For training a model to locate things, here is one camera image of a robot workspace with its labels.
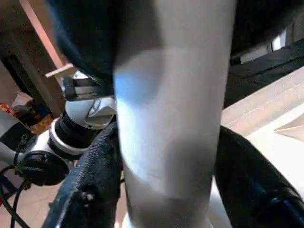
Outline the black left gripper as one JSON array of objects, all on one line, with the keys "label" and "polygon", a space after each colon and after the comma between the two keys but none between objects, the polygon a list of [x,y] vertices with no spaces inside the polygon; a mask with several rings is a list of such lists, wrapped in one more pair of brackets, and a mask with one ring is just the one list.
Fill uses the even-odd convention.
[{"label": "black left gripper", "polygon": [[127,36],[134,47],[123,60],[163,46],[153,0],[47,0],[57,46],[82,72],[62,78],[66,100],[114,95],[117,51]]}]

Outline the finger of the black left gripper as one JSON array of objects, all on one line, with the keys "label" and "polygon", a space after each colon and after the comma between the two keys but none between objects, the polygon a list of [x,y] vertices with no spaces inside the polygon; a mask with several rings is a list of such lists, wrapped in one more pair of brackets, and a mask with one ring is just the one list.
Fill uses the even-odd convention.
[{"label": "finger of the black left gripper", "polygon": [[238,57],[271,41],[294,17],[294,0],[238,0],[231,57]]}]

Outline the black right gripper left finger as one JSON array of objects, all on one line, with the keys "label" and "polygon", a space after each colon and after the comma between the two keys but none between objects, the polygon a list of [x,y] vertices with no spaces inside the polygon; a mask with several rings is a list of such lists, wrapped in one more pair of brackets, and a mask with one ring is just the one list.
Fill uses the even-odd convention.
[{"label": "black right gripper left finger", "polygon": [[117,123],[94,139],[63,181],[45,228],[113,228],[123,165]]}]

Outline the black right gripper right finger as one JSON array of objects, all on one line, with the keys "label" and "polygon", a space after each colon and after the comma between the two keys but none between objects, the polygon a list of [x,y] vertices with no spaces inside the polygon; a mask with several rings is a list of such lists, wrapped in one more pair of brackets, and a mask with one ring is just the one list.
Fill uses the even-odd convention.
[{"label": "black right gripper right finger", "polygon": [[214,176],[234,228],[302,228],[304,201],[246,138],[221,126]]}]

